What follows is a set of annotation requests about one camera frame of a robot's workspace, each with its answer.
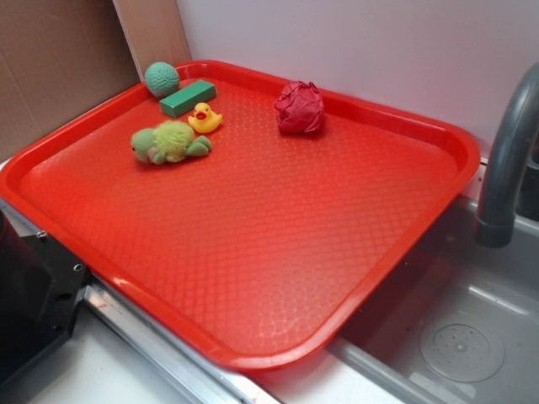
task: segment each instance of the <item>plush turtle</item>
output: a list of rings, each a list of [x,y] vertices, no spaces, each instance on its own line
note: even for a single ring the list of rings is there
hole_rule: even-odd
[[[163,164],[181,162],[186,157],[207,156],[211,142],[205,136],[195,139],[193,128],[184,122],[167,120],[155,129],[135,133],[131,137],[131,148],[141,162]]]

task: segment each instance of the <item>faucet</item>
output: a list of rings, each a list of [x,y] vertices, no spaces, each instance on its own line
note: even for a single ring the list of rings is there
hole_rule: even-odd
[[[511,242],[515,212],[539,221],[539,63],[520,80],[488,158],[474,222],[485,247]]]

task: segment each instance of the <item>sink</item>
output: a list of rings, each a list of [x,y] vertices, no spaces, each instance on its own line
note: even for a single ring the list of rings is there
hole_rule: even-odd
[[[476,206],[459,197],[338,339],[415,402],[537,403],[539,227],[518,218],[508,247],[481,247]]]

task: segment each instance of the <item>red crumpled paper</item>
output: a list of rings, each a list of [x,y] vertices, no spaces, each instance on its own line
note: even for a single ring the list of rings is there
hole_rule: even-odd
[[[320,129],[323,118],[322,95],[310,82],[289,82],[275,103],[277,125],[283,132],[308,133]]]

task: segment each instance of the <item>teal ball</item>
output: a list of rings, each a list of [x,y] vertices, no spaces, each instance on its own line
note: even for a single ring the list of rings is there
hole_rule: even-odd
[[[178,91],[179,74],[173,66],[164,61],[156,61],[144,75],[150,93],[157,98],[167,97]]]

